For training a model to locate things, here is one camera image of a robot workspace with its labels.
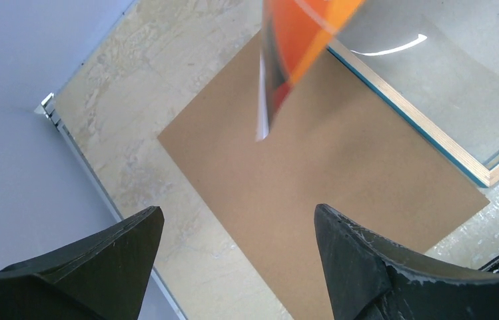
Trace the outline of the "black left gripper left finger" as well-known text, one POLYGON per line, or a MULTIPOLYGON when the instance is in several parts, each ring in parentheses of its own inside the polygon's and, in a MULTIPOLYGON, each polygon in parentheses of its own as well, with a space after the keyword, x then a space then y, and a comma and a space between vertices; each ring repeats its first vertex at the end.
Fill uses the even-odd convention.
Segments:
POLYGON ((150 206, 0 270, 0 319, 137 319, 165 218, 150 206))

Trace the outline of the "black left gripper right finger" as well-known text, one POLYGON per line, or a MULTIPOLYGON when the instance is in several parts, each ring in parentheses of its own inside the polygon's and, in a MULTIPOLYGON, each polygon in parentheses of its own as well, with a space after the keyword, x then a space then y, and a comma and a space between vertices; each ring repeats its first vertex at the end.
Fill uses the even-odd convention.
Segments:
POLYGON ((499 273, 417 253, 326 204, 314 228, 335 319, 499 319, 499 273))

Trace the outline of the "brown backing board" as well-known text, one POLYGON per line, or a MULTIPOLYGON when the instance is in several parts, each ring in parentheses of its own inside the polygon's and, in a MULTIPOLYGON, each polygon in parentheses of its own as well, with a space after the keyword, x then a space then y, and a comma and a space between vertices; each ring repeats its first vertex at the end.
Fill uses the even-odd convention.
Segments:
POLYGON ((316 244, 325 203, 424 253, 488 199, 331 53, 256 140, 260 34, 159 141, 295 319, 332 319, 316 244))

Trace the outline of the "blue wooden picture frame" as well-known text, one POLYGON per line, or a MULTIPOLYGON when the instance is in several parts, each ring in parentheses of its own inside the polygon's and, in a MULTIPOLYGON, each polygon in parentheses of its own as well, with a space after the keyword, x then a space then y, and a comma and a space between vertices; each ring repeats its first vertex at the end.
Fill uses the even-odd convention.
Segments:
POLYGON ((499 152, 485 164, 479 162, 338 39, 329 43, 328 51, 475 184, 488 188, 499 182, 499 152))

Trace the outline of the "hot air balloon photo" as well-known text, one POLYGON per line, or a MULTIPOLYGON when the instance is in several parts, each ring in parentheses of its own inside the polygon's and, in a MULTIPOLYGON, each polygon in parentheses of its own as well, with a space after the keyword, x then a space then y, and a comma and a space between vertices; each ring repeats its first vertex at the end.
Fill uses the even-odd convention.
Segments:
POLYGON ((262 3, 256 138, 267 137, 285 99, 361 0, 268 0, 262 3))

